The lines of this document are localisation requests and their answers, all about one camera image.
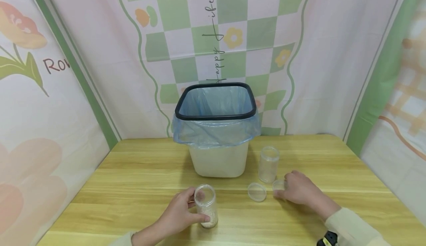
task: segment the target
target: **blue plastic bag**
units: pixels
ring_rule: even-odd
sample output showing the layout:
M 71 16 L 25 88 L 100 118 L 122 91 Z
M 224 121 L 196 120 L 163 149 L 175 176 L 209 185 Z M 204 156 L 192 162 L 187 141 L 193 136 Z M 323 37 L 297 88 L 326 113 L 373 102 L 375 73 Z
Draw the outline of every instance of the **blue plastic bag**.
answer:
M 247 84 L 198 84 L 176 106 L 173 140 L 199 149 L 237 146 L 260 135 L 260 126 Z

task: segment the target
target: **white trash can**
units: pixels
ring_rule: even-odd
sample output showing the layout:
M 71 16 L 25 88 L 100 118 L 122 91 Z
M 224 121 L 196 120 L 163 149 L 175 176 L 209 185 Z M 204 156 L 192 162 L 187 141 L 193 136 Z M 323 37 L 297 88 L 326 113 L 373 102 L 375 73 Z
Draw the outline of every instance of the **white trash can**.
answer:
M 236 178 L 246 169 L 249 142 L 238 146 L 212 149 L 189 147 L 195 171 L 200 176 L 214 178 Z
M 204 177 L 235 178 L 246 168 L 249 141 L 260 120 L 245 83 L 198 84 L 177 103 L 173 139 L 187 144 L 195 171 Z

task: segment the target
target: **left hand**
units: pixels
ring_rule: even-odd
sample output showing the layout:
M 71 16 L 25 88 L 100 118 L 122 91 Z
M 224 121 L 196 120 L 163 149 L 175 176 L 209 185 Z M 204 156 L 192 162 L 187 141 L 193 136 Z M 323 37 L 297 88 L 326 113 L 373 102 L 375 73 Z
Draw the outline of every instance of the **left hand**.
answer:
M 157 221 L 157 224 L 165 230 L 168 236 L 179 233 L 192 224 L 210 221 L 210 217 L 207 215 L 188 211 L 189 208 L 195 206 L 194 192 L 195 188 L 190 187 L 177 193 Z

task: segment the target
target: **fabric backdrop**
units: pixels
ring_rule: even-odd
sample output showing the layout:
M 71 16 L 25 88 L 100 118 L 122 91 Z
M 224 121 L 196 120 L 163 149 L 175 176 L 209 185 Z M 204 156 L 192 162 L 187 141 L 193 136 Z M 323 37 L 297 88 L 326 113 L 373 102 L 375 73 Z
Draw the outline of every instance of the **fabric backdrop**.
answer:
M 426 0 L 403 48 L 395 90 L 361 158 L 426 226 Z
M 35 245 L 108 153 L 33 0 L 0 0 L 0 245 Z
M 262 134 L 344 138 L 403 2 L 36 1 L 97 98 L 107 139 L 171 136 L 183 90 L 209 81 L 248 83 Z

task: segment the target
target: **wooden table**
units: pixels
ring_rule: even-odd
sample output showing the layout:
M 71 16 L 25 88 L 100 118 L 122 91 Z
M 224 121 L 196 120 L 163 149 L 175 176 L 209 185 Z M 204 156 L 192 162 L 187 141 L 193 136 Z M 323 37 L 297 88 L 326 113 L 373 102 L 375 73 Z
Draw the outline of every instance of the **wooden table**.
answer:
M 171 139 L 123 140 L 108 154 L 39 245 L 108 245 L 131 230 L 153 223 L 173 195 L 189 186 L 216 190 L 219 224 L 193 225 L 161 245 L 315 246 L 326 229 L 303 206 L 272 197 L 254 202 L 247 186 L 260 182 L 264 146 L 280 150 L 278 177 L 292 170 L 308 175 L 340 205 L 349 207 L 382 233 L 392 246 L 426 243 L 426 229 L 337 137 L 264 136 L 250 142 L 246 171 L 238 178 L 203 178 L 194 171 L 188 147 Z

